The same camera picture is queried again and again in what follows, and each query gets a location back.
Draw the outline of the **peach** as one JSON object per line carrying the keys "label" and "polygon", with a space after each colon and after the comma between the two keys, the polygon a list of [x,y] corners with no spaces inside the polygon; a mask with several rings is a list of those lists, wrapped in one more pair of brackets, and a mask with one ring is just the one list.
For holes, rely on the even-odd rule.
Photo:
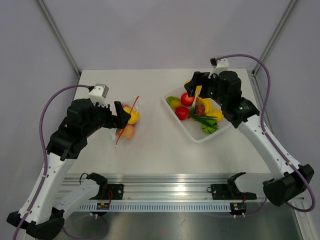
{"label": "peach", "polygon": [[130,140],[135,134],[135,127],[133,125],[128,124],[124,129],[120,131],[120,138],[125,140]]}

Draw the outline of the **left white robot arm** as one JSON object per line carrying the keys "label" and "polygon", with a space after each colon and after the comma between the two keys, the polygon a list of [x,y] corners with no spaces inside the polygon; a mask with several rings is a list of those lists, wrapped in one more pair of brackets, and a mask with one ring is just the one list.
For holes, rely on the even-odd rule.
{"label": "left white robot arm", "polygon": [[90,199],[108,195],[108,180],[90,173],[85,181],[58,204],[55,198],[71,166],[87,146],[88,138],[101,128],[124,129],[131,115],[115,101],[116,114],[110,106],[93,104],[88,98],[76,99],[67,108],[66,117],[44,149],[43,172],[23,207],[11,212],[7,222],[35,239],[52,240],[62,230],[67,218]]}

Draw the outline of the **red strawberry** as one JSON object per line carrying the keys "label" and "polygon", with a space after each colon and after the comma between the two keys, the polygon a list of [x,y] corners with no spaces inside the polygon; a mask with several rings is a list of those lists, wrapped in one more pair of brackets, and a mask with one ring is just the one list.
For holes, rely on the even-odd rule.
{"label": "red strawberry", "polygon": [[189,109],[185,106],[179,106],[175,109],[175,115],[180,121],[184,121],[190,118]]}

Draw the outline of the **clear zip bag orange zipper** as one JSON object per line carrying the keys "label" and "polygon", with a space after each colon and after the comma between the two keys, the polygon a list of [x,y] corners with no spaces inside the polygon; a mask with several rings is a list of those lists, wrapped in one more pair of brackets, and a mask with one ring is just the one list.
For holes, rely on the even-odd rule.
{"label": "clear zip bag orange zipper", "polygon": [[128,145],[137,133],[141,120],[139,101],[140,96],[138,95],[134,99],[121,102],[126,125],[124,128],[113,128],[109,131],[116,148]]}

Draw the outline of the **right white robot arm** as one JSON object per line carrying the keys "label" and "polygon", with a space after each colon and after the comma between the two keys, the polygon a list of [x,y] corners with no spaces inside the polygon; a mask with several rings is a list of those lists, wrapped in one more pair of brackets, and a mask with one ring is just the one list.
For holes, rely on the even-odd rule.
{"label": "right white robot arm", "polygon": [[225,119],[238,129],[254,146],[270,170],[272,179],[265,180],[263,193],[275,206],[280,207],[304,191],[309,191],[311,206],[315,207],[315,196],[309,185],[314,169],[300,164],[281,146],[264,124],[256,106],[242,96],[241,79],[234,71],[224,70],[219,74],[194,72],[191,80],[184,85],[189,97],[196,94],[214,100],[221,108]]}

